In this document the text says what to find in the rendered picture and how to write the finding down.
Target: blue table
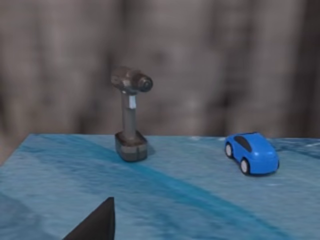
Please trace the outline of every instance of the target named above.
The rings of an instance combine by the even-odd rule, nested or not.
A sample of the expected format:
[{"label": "blue table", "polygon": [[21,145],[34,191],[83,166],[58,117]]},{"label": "blue table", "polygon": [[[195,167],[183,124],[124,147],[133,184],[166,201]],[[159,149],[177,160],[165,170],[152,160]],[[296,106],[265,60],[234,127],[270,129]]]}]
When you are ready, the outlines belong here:
[{"label": "blue table", "polygon": [[0,239],[60,240],[107,197],[116,240],[320,239],[319,139],[272,139],[265,177],[242,175],[223,138],[148,140],[127,163],[111,135],[29,135],[0,168]]}]

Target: car's rear wheel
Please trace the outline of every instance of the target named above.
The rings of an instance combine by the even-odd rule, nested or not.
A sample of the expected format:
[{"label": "car's rear wheel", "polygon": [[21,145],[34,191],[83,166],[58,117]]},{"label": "car's rear wheel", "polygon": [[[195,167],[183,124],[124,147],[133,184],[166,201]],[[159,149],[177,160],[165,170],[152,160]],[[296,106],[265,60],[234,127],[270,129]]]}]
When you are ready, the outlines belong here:
[{"label": "car's rear wheel", "polygon": [[225,155],[228,158],[232,159],[234,157],[233,149],[232,149],[232,146],[231,146],[231,144],[229,142],[226,143],[224,151],[225,151]]},{"label": "car's rear wheel", "polygon": [[244,175],[250,174],[250,164],[247,159],[243,158],[240,162],[240,170]]}]

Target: toy car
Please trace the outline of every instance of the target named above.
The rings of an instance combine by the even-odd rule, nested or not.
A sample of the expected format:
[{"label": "toy car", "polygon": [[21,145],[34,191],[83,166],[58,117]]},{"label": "toy car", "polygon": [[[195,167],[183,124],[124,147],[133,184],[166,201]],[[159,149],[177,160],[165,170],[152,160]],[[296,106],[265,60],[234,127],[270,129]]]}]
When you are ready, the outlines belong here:
[{"label": "toy car", "polygon": [[279,158],[274,147],[258,132],[233,134],[225,139],[225,154],[235,159],[245,175],[276,172]]}]

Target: blurred background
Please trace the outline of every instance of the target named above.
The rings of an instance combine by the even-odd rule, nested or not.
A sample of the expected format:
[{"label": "blurred background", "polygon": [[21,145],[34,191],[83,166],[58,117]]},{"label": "blurred background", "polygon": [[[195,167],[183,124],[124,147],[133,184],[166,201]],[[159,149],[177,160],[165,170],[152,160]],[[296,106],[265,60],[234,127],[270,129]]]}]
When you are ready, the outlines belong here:
[{"label": "blurred background", "polygon": [[319,0],[1,0],[0,160],[29,133],[320,137]]}]

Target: car roof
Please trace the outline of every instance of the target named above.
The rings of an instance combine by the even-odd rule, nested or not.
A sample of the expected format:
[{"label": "car roof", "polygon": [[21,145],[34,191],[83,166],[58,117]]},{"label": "car roof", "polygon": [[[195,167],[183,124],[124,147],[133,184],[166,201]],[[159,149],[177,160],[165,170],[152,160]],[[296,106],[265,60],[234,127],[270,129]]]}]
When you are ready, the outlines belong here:
[{"label": "car roof", "polygon": [[268,140],[259,132],[250,132],[239,134],[239,136],[243,136],[249,142],[250,146],[254,151],[265,152],[265,151],[274,151],[272,145],[268,142]]}]

